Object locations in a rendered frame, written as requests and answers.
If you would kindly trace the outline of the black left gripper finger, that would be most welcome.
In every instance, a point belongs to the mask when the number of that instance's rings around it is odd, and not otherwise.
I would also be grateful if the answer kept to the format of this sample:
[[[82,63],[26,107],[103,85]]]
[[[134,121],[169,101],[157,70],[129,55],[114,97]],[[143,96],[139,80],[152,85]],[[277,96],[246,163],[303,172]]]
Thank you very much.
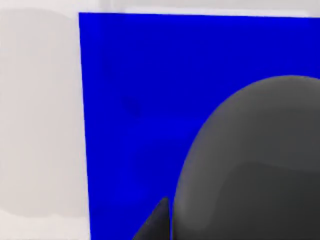
[[[169,199],[162,198],[132,240],[170,240],[171,219]]]

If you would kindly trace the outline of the dark grey rounded object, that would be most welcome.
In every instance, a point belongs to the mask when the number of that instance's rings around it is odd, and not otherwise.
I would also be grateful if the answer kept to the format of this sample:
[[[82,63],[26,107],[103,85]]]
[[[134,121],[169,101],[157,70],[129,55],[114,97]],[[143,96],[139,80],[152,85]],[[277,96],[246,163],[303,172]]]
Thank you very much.
[[[178,180],[172,240],[320,240],[320,79],[260,80],[212,113]]]

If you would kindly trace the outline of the flat blue square mat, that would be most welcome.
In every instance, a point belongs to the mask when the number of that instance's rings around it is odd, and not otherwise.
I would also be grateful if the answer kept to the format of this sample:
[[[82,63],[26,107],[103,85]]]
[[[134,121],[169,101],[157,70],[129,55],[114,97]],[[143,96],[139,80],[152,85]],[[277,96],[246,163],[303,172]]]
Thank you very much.
[[[320,17],[81,13],[91,240],[132,240],[237,90],[320,79]]]

